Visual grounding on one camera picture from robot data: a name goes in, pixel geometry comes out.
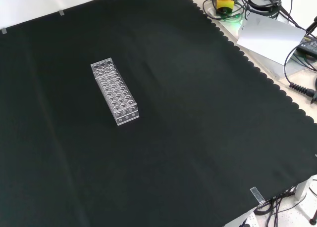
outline white table surface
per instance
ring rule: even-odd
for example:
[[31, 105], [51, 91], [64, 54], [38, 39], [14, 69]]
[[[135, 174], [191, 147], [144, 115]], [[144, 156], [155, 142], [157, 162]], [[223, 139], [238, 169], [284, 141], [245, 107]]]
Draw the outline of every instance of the white table surface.
[[[193, 0], [194, 3], [198, 5], [198, 7], [202, 8], [204, 0]], [[304, 28], [307, 28], [310, 24], [313, 23], [314, 18], [317, 16], [317, 10], [314, 4], [315, 0], [293, 0], [293, 10], [292, 17], [294, 20]], [[290, 0], [282, 0], [282, 5], [286, 10], [290, 8]], [[225, 36], [229, 38], [230, 41], [236, 44], [237, 40], [234, 38], [219, 22], [213, 21], [220, 30], [224, 33]], [[252, 55], [245, 49], [241, 49], [244, 51], [245, 55], [248, 56], [249, 60], [255, 64], [256, 67], [261, 69], [261, 72], [267, 74], [268, 78], [274, 80], [274, 83], [280, 86], [280, 89], [285, 91], [288, 96], [293, 99], [293, 102], [299, 105], [299, 108], [306, 112], [307, 116], [310, 116], [314, 119], [314, 122], [317, 122], [317, 103], [310, 104], [311, 99], [307, 96], [303, 96], [301, 93], [296, 92], [293, 89], [289, 88], [289, 83], [286, 79], [276, 80], [274, 79], [270, 73], [267, 73], [263, 66], [256, 63], [256, 60], [252, 57]], [[310, 89], [315, 89], [315, 80], [317, 77], [317, 73], [311, 72], [308, 69], [305, 69], [301, 72], [298, 72], [294, 75], [288, 76], [289, 79], [301, 86], [305, 86]]]

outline paper sheet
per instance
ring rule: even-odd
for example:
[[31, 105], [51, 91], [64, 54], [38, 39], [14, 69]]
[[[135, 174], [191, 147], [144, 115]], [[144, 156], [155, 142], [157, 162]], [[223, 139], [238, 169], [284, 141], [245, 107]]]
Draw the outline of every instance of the paper sheet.
[[288, 53], [304, 35], [302, 29], [251, 13], [237, 44], [284, 65]]

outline floor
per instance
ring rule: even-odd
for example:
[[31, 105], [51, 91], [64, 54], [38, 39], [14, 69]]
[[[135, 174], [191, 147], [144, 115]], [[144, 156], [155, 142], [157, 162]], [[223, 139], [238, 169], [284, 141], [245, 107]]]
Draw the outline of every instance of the floor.
[[[313, 181], [311, 184], [311, 189], [317, 193], [317, 181]], [[280, 211], [288, 209], [296, 205], [298, 201], [294, 196], [285, 198], [282, 200]], [[278, 215], [278, 226], [279, 227], [311, 227], [309, 220], [314, 216], [317, 210], [317, 197], [308, 190], [306, 198], [296, 207], [291, 210], [285, 211]], [[258, 226], [253, 224], [252, 221], [254, 217], [250, 216], [249, 225], [251, 227], [266, 227], [266, 220], [268, 214], [265, 216], [256, 216], [258, 221]], [[273, 227], [274, 219], [271, 218], [271, 221], [268, 227]]]

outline black fabric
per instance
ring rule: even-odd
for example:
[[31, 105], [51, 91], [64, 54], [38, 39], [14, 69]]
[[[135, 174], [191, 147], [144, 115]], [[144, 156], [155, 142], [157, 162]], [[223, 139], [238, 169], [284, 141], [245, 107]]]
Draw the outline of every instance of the black fabric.
[[[316, 127], [189, 0], [96, 0], [0, 35], [0, 226], [220, 227], [316, 174]], [[117, 126], [90, 64], [140, 118]]]

